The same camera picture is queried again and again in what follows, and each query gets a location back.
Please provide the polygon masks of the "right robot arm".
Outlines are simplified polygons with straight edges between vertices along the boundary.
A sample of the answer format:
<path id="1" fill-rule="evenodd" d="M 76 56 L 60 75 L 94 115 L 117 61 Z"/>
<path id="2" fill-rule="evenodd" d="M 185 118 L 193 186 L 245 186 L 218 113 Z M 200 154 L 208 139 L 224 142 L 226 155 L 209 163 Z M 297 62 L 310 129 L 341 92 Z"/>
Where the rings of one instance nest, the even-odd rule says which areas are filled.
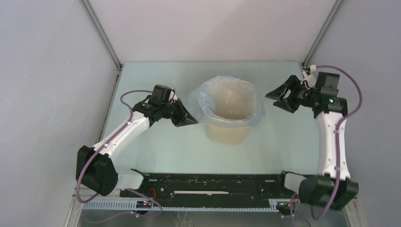
<path id="1" fill-rule="evenodd" d="M 286 198 L 295 192 L 302 203 L 331 210 L 341 210 L 359 191 L 359 185 L 351 181 L 345 155 L 345 124 L 348 103 L 338 97 L 340 76 L 319 72 L 314 84 L 291 75 L 277 89 L 267 93 L 274 106 L 294 113 L 300 106 L 312 109 L 318 129 L 319 159 L 316 175 L 282 171 L 275 192 Z"/>

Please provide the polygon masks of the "translucent blue trash bag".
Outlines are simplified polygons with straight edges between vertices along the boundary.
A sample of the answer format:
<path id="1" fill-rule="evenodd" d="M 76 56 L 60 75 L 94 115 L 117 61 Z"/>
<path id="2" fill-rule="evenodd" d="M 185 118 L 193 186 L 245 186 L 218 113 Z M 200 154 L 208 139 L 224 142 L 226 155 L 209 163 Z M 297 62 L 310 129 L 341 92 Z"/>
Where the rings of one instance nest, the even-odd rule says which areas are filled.
<path id="1" fill-rule="evenodd" d="M 266 115 L 259 89 L 251 82 L 231 76 L 205 81 L 183 103 L 198 122 L 219 127 L 253 127 Z"/>

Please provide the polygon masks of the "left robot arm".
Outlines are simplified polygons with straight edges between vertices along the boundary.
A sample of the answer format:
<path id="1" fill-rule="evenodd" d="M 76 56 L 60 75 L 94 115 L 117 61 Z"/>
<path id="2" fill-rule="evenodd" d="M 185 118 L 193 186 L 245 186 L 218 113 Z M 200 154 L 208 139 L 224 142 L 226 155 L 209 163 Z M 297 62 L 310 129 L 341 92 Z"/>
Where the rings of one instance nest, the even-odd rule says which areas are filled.
<path id="1" fill-rule="evenodd" d="M 76 195 L 83 185 L 102 196 L 115 189 L 131 189 L 138 197 L 146 196 L 149 183 L 144 181 L 144 174 L 135 170 L 117 172 L 114 165 L 118 157 L 141 133 L 161 119 L 171 120 L 175 127 L 198 123 L 176 91 L 163 85 L 155 85 L 144 100 L 128 108 L 128 117 L 110 135 L 91 147 L 82 146 L 78 150 Z"/>

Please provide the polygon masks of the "cream plastic trash bin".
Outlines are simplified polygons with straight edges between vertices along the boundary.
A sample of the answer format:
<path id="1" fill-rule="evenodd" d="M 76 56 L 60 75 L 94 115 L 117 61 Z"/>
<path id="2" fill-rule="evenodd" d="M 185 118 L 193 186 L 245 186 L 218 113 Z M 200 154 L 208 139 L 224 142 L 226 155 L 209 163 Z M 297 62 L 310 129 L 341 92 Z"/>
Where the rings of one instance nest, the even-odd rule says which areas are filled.
<path id="1" fill-rule="evenodd" d="M 219 76 L 207 85 L 204 120 L 208 137 L 217 143 L 242 143 L 258 113 L 255 86 L 234 77 Z"/>

